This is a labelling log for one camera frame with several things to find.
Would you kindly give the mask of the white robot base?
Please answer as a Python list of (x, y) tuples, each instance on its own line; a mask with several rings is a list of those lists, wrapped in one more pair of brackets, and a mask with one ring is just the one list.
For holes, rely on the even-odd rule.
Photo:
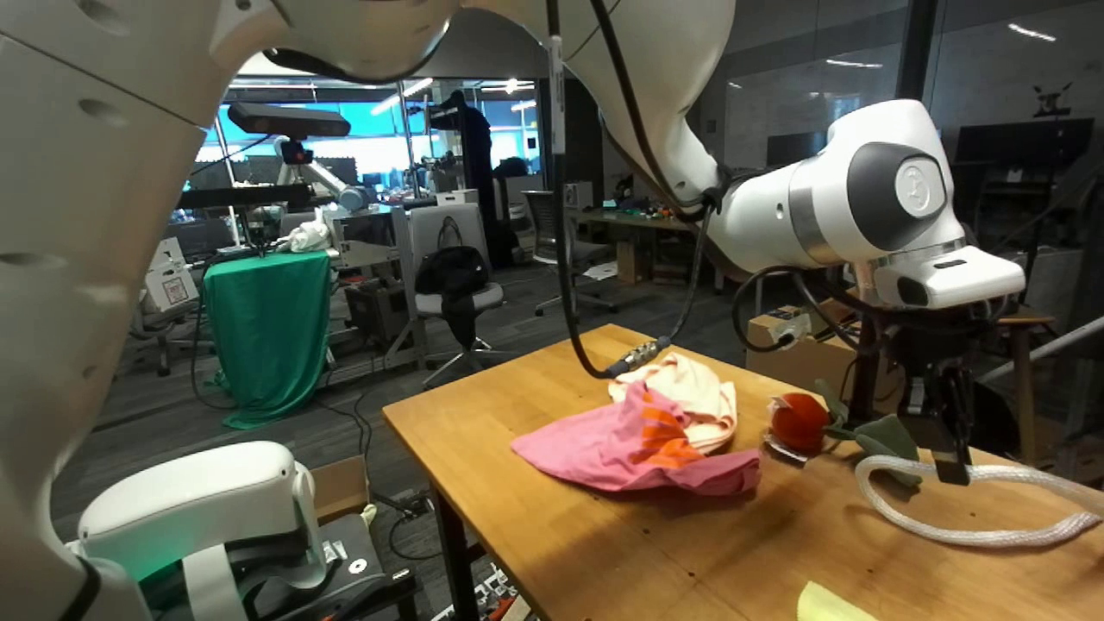
[(313, 477), (280, 441), (233, 441), (111, 485), (70, 541), (83, 586), (62, 621), (153, 621), (140, 584), (179, 566), (185, 602), (246, 621), (233, 566), (260, 563), (288, 591), (326, 584)]

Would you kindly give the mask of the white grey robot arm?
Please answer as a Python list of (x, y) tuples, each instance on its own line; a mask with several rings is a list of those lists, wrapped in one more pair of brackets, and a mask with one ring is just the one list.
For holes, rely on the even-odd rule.
[(0, 0), (0, 557), (18, 596), (94, 574), (52, 530), (52, 485), (90, 434), (167, 232), (226, 85), (255, 57), (389, 85), (459, 14), (552, 47), (613, 144), (743, 270), (872, 270), (872, 301), (953, 312), (1026, 287), (965, 241), (929, 112), (865, 103), (829, 144), (731, 188), (688, 121), (738, 0)]

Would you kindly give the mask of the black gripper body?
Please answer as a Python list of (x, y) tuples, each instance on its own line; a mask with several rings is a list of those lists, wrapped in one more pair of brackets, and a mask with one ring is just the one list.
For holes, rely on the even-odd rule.
[(968, 441), (968, 357), (983, 333), (973, 312), (900, 312), (891, 323), (891, 361), (905, 371), (898, 417), (916, 444)]

